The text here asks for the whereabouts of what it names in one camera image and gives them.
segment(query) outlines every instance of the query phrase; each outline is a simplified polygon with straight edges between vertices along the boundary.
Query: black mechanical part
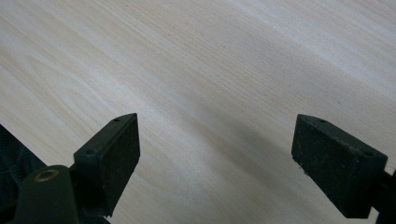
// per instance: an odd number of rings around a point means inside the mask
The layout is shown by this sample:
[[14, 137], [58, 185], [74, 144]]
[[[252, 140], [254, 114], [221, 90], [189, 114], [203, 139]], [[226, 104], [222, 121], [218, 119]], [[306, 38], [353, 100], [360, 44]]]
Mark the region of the black mechanical part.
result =
[[[9, 144], [16, 138], [3, 133], [0, 132], [2, 158], [3, 155], [11, 158], [8, 163], [13, 169], [17, 164], [17, 171], [26, 166], [30, 169], [24, 169], [23, 175], [16, 172], [19, 180], [23, 180], [21, 183], [0, 183], [4, 192], [9, 187], [21, 186], [16, 189], [18, 194], [12, 193], [18, 199], [8, 197], [6, 203], [1, 204], [0, 223], [108, 224], [103, 217], [112, 215], [140, 157], [136, 114], [110, 121], [75, 153], [75, 164], [70, 168], [46, 167], [19, 141], [17, 145]], [[9, 157], [14, 154], [10, 150], [15, 146], [27, 150], [22, 155], [28, 155], [30, 160], [23, 156], [24, 160], [18, 162], [18, 157]], [[36, 167], [32, 164], [44, 167], [32, 169]], [[2, 180], [9, 179], [7, 175], [15, 175], [9, 167], [0, 163], [4, 171], [0, 175]]]
[[396, 179], [384, 169], [388, 157], [330, 122], [298, 115], [292, 157], [348, 218], [396, 223]]

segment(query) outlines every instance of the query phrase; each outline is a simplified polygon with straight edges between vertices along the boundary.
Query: light wood tabletop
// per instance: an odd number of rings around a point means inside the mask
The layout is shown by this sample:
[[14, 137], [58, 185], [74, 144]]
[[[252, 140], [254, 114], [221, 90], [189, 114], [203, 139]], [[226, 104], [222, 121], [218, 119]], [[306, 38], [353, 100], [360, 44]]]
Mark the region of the light wood tabletop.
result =
[[0, 122], [47, 165], [137, 113], [111, 223], [348, 220], [291, 158], [297, 114], [396, 168], [396, 2], [3, 0]]

